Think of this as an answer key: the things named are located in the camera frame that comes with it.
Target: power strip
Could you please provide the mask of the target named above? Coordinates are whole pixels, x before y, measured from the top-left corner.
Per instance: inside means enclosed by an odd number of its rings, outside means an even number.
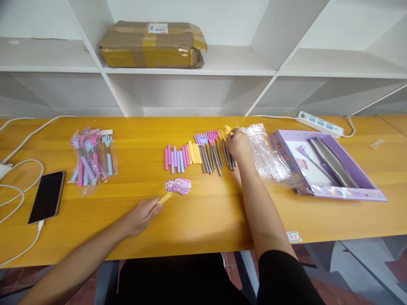
[[[307,112],[300,111],[298,114],[297,122],[314,128],[320,132],[329,133],[334,138],[340,138],[343,136],[343,128],[334,125],[328,121],[320,119],[319,117],[313,116]]]

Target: purple gift box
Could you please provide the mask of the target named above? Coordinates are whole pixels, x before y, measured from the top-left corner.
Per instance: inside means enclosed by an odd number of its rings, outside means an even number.
[[[298,151],[299,146],[304,146],[310,157],[319,162],[319,156],[307,141],[314,137],[319,137],[325,142],[359,188],[333,186],[332,182]],[[302,130],[277,130],[270,136],[270,142],[287,162],[295,179],[294,190],[298,194],[345,200],[388,201],[383,192],[373,184],[346,150],[330,134]]]

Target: phone screen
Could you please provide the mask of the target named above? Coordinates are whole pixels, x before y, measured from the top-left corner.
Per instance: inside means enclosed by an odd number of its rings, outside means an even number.
[[[42,176],[28,224],[49,219],[58,214],[65,172]]]

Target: wooden table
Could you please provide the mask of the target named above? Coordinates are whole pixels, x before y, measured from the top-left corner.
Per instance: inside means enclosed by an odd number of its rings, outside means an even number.
[[[383,120],[393,126],[395,129],[407,136],[407,115],[388,114],[380,116]]]
[[[350,132],[343,118],[326,119]],[[0,133],[0,157],[5,158],[45,122],[21,120],[7,126]],[[91,125],[114,130],[119,174],[87,197],[80,197],[76,185],[66,184],[59,215],[46,221],[35,247],[6,267],[58,263],[76,246],[130,211],[140,199],[165,194],[165,182],[179,176],[192,180],[191,192],[184,197],[175,194],[143,234],[124,240],[108,259],[252,249],[233,172],[224,168],[219,177],[217,173],[203,174],[200,165],[192,165],[185,174],[171,175],[164,171],[163,154],[168,143],[180,147],[198,132],[258,122],[263,122],[270,133],[276,129],[311,130],[293,120],[259,117],[58,119],[36,134],[12,162],[38,159],[45,165],[45,174],[66,170],[68,181],[75,167],[70,137],[78,128]],[[356,136],[340,142],[389,202],[309,198],[266,182],[287,231],[298,231],[303,242],[407,234],[407,137],[379,117],[355,117],[354,123]],[[378,150],[370,148],[378,139],[385,143]],[[36,163],[27,163],[8,174],[2,183],[24,189],[38,173]],[[27,225],[27,221],[36,190],[37,186],[28,191],[23,206],[0,224],[0,261],[22,252],[34,240],[37,227]],[[0,192],[1,202],[15,196],[13,190]],[[17,203],[1,207],[0,219]]]

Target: plastic packaging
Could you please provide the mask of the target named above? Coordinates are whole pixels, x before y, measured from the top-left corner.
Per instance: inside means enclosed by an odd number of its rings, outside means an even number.
[[[282,183],[292,178],[289,166],[273,149],[263,124],[254,124],[241,130],[250,139],[254,162],[262,179]]]
[[[113,130],[77,131],[71,145],[77,162],[68,183],[77,183],[82,196],[93,194],[101,182],[118,173]]]

